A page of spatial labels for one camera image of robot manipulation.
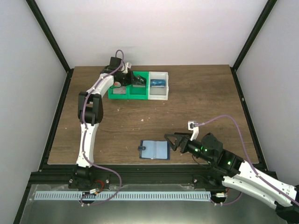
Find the blue leather card holder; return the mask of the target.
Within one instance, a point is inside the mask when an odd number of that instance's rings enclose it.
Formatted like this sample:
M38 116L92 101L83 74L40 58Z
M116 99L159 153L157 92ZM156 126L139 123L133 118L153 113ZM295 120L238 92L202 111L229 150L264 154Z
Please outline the blue leather card holder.
M138 151L140 159L170 159L170 145L167 141L142 140Z

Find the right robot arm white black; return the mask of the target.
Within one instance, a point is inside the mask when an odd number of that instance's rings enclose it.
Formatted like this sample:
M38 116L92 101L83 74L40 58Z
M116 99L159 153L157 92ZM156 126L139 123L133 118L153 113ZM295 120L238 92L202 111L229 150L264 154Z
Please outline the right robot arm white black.
M188 134L165 134L173 151L191 153L205 160L212 169L214 179L224 187L236 189L273 208L287 222L299 222L299 187L281 182L256 169L249 162L223 148L223 144L212 134L201 141L191 139Z

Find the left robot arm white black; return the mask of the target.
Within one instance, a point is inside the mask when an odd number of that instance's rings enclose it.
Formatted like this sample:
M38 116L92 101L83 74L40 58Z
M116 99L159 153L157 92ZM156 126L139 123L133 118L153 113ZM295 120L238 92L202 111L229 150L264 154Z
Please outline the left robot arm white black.
M131 64L116 56L111 57L99 75L97 81L87 91L78 96L78 119L81 127L80 149L76 164L78 167L90 168L93 163L93 151L96 132L103 119L102 98L110 87L118 84L127 87L132 84L146 85L147 81L140 75L135 75L130 69Z

